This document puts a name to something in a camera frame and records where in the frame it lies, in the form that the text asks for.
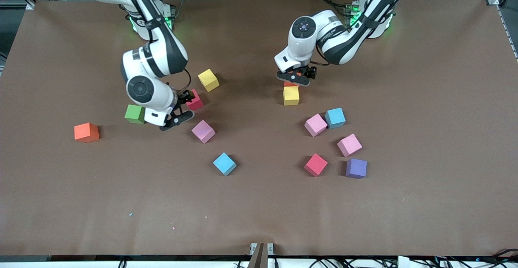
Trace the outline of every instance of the black strap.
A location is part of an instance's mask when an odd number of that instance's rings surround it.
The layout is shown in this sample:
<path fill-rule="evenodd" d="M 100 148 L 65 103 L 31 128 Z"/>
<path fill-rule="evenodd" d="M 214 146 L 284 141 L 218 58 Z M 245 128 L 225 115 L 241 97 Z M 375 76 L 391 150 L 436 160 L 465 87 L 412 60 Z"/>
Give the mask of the black strap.
<path fill-rule="evenodd" d="M 149 21 L 146 21 L 144 26 L 146 27 L 147 30 L 153 30 L 153 29 L 159 27 L 164 22 L 165 22 L 165 20 L 163 19 L 162 16 L 160 16 L 160 17 L 156 17 L 154 19 L 151 19 Z"/>

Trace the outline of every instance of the foam cube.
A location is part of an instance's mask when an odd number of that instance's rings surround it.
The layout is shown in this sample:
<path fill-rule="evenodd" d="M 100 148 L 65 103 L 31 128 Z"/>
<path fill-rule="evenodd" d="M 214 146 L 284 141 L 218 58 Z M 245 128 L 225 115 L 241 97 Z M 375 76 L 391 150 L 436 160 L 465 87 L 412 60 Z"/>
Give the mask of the foam cube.
<path fill-rule="evenodd" d="M 326 167 L 327 161 L 322 159 L 318 154 L 314 154 L 311 159 L 306 163 L 306 166 L 304 166 L 304 169 L 308 171 L 313 176 L 318 176 L 320 173 L 322 173 L 322 170 L 324 170 L 324 167 Z"/>
<path fill-rule="evenodd" d="M 146 113 L 146 108 L 139 105 L 128 105 L 126 109 L 126 118 L 131 123 L 144 124 L 144 114 Z"/>
<path fill-rule="evenodd" d="M 90 122 L 74 126 L 74 139 L 82 143 L 98 140 L 99 128 Z"/>
<path fill-rule="evenodd" d="M 342 108 L 331 109 L 326 112 L 325 120 L 329 128 L 337 128 L 346 123 L 346 117 Z"/>
<path fill-rule="evenodd" d="M 198 78 L 200 79 L 200 82 L 207 91 L 212 91 L 220 85 L 220 82 L 218 82 L 218 78 L 216 78 L 216 76 L 210 69 L 199 74 Z"/>
<path fill-rule="evenodd" d="M 351 154 L 355 153 L 357 150 L 361 149 L 361 144 L 359 143 L 355 134 L 349 135 L 343 140 L 338 142 L 338 148 L 344 154 L 344 157 L 348 157 Z"/>
<path fill-rule="evenodd" d="M 367 161 L 351 159 L 347 162 L 346 176 L 356 179 L 367 176 Z"/>
<path fill-rule="evenodd" d="M 285 87 L 298 87 L 297 84 L 290 83 L 290 82 L 287 82 L 287 81 L 284 81 L 284 86 Z"/>
<path fill-rule="evenodd" d="M 214 166 L 216 166 L 225 176 L 230 174 L 232 170 L 236 168 L 236 164 L 227 154 L 223 153 L 213 162 Z"/>
<path fill-rule="evenodd" d="M 296 86 L 290 86 L 285 87 L 283 91 L 283 98 L 284 98 L 284 105 L 290 106 L 290 105 L 298 105 L 298 87 Z"/>
<path fill-rule="evenodd" d="M 211 128 L 210 125 L 205 120 L 200 121 L 200 123 L 198 123 L 196 126 L 194 126 L 192 132 L 204 144 L 206 144 L 207 141 L 209 141 L 209 139 L 216 134 L 214 129 Z"/>
<path fill-rule="evenodd" d="M 185 104 L 187 105 L 187 107 L 189 107 L 189 109 L 191 109 L 192 111 L 195 111 L 196 109 L 200 109 L 203 106 L 203 102 L 200 99 L 200 97 L 198 96 L 198 92 L 196 92 L 195 89 L 192 89 L 191 92 L 194 95 L 194 99 L 192 99 L 191 102 L 187 102 Z"/>
<path fill-rule="evenodd" d="M 304 124 L 305 128 L 309 131 L 312 137 L 315 137 L 327 128 L 327 123 L 322 119 L 320 115 L 315 115 L 308 119 Z"/>

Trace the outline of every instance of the purple cube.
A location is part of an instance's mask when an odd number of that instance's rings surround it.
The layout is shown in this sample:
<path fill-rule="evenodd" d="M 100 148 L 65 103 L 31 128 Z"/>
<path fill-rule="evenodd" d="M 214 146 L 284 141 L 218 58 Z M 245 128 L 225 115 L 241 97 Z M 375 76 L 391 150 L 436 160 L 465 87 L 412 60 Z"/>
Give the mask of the purple cube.
<path fill-rule="evenodd" d="M 347 162 L 346 176 L 356 179 L 365 178 L 367 176 L 367 161 L 350 159 Z"/>

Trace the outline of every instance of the green led light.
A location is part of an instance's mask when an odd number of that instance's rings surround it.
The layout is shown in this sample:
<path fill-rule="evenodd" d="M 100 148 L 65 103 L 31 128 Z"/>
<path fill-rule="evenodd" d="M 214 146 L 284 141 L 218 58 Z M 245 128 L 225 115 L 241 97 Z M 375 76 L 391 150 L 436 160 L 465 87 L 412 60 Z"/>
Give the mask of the green led light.
<path fill-rule="evenodd" d="M 172 18 L 171 17 L 166 17 L 165 18 L 165 23 L 167 23 L 167 26 L 172 30 Z"/>
<path fill-rule="evenodd" d="M 129 21 L 131 22 L 131 25 L 133 26 L 133 31 L 137 32 L 137 28 L 135 27 L 135 23 L 133 23 L 133 20 L 131 17 L 129 18 Z"/>

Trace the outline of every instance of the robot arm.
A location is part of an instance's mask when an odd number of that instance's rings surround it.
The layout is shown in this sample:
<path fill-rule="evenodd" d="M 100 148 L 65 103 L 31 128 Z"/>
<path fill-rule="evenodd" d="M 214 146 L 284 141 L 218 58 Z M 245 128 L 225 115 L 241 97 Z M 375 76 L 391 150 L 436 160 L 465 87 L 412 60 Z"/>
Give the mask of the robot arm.
<path fill-rule="evenodd" d="M 316 76 L 309 67 L 316 46 L 330 64 L 343 65 L 351 60 L 366 38 L 380 36 L 388 27 L 397 0 L 361 0 L 366 4 L 355 25 L 346 28 L 331 10 L 294 21 L 288 46 L 275 56 L 280 80 L 308 86 Z"/>
<path fill-rule="evenodd" d="M 126 93 L 133 102 L 146 108 L 144 120 L 167 130 L 192 119 L 192 111 L 183 112 L 180 105 L 194 96 L 187 89 L 178 93 L 159 79 L 185 70 L 187 52 L 176 39 L 153 0 L 97 0 L 121 4 L 132 17 L 137 32 L 144 38 L 156 38 L 122 56 L 121 73 Z"/>

